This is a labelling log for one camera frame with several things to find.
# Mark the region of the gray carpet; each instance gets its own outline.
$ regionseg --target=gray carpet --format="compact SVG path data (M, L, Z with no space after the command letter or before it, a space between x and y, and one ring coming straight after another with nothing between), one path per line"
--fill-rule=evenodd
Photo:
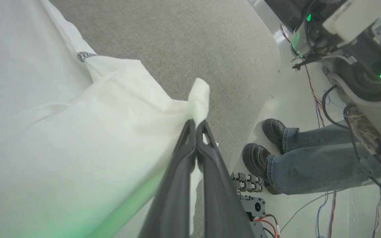
M246 0L51 0L100 55L139 59L174 99L211 87L210 128L228 169L260 114L279 51ZM201 187L193 237L203 233Z

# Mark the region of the white fabric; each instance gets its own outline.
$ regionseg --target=white fabric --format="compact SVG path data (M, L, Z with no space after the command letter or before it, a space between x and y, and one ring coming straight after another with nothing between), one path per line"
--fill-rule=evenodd
M94 53L47 0L0 0L0 237L86 236L207 117L203 80L173 100L139 60L81 51Z

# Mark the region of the person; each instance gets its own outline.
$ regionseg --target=person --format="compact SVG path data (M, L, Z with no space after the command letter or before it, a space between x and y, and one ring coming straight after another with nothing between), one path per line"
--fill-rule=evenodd
M380 164L361 145L357 160L351 133L345 128L329 125L300 132L287 128L276 119L261 122L264 134L277 146L281 155L272 155L255 143L247 144L242 158L247 169L264 179L272 194L303 194L334 191L368 184L365 166L373 176L381 177Z

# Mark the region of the shoe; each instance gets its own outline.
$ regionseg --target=shoe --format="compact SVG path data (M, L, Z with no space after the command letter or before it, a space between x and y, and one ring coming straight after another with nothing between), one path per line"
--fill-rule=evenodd
M276 119L267 119L262 122L261 127L263 128L266 137L277 146L281 155L284 154L283 150L283 134L286 128L281 121Z
M267 177L267 159L271 153L264 147L255 143L247 144L242 150L242 158L246 168L253 175L260 176L264 180L264 186L271 194L280 194L269 183Z

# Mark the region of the gray cable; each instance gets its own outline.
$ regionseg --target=gray cable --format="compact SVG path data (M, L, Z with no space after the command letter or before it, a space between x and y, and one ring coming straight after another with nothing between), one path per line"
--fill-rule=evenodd
M287 221L287 223L282 227L282 229L280 229L280 231L281 232L283 232L283 230L284 230L284 228L287 226L287 224L289 224L289 222L296 216L296 214L299 212L299 211L301 211L302 209L304 209L306 206L308 206L310 203L312 203L312 202L315 202L316 200L318 200L318 199L320 199L320 198L322 198L322 197L324 197L324 196L326 196L326 195L328 195L328 194L332 194L332 193L334 193L335 191L333 191L333 192L329 192L329 193L324 193L322 196L319 196L319 197L317 197L317 198L315 198L315 199L313 199L313 200L311 200L311 201L309 201L307 204L305 204L302 208L299 208L298 209L298 211L296 211L295 212L295 214L293 214L293 216Z

